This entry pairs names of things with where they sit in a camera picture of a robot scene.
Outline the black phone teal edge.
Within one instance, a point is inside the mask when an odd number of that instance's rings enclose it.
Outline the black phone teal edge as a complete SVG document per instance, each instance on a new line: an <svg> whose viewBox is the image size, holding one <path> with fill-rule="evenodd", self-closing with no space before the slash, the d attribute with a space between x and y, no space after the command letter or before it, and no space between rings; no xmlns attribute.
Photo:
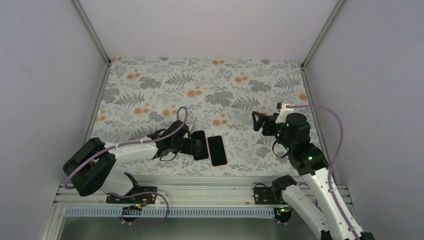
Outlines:
<svg viewBox="0 0 424 240"><path fill-rule="evenodd" d="M194 156L193 159L195 161L202 161L207 160L209 158L209 151L208 151L208 145L207 145L207 138L204 130L198 130L194 131L191 134L191 138L193 140L199 140L201 143L201 150L199 155Z"/></svg>

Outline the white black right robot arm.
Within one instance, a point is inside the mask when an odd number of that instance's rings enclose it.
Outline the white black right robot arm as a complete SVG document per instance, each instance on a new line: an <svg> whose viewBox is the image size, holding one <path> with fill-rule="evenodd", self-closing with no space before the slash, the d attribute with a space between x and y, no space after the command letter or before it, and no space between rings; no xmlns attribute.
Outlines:
<svg viewBox="0 0 424 240"><path fill-rule="evenodd" d="M286 148L290 164L312 191L318 205L302 192L290 175L271 182L270 195L278 204L287 203L299 214L318 240L373 240L349 212L329 172L330 165L323 152L311 143L310 124L301 113L265 115L252 112L253 129L264 136L273 136Z"/></svg>

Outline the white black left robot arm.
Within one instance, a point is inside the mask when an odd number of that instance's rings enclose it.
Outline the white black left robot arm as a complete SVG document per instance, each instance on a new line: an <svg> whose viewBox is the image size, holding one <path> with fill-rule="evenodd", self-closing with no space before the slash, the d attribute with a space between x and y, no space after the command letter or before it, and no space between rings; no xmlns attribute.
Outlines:
<svg viewBox="0 0 424 240"><path fill-rule="evenodd" d="M181 120L169 128L123 143L105 143L98 137L89 139L62 167L66 184L72 184L80 196L97 191L119 195L131 203L139 197L135 178L118 169L118 165L138 160L172 161L183 154L195 159L209 157L203 133L190 132Z"/></svg>

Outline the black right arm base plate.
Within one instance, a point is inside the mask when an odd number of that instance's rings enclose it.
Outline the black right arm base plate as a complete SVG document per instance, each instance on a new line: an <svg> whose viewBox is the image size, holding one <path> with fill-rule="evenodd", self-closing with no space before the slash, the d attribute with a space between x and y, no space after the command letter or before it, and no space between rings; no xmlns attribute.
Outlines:
<svg viewBox="0 0 424 240"><path fill-rule="evenodd" d="M257 183L253 187L253 197L256 205L279 205L278 201L271 192L271 188L263 183Z"/></svg>

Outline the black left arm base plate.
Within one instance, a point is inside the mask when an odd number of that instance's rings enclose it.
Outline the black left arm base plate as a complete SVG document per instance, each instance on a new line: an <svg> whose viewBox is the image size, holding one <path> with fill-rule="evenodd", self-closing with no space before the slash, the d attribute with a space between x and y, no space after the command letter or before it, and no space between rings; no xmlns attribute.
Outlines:
<svg viewBox="0 0 424 240"><path fill-rule="evenodd" d="M156 186L135 186L132 190L130 190L125 196L132 196L138 193L143 192L157 192ZM156 201L155 193L147 193L140 194L137 196L132 196L129 198L122 198L112 195L110 193L107 194L106 203L107 204L130 204L130 205L145 205L145 204L154 204Z"/></svg>

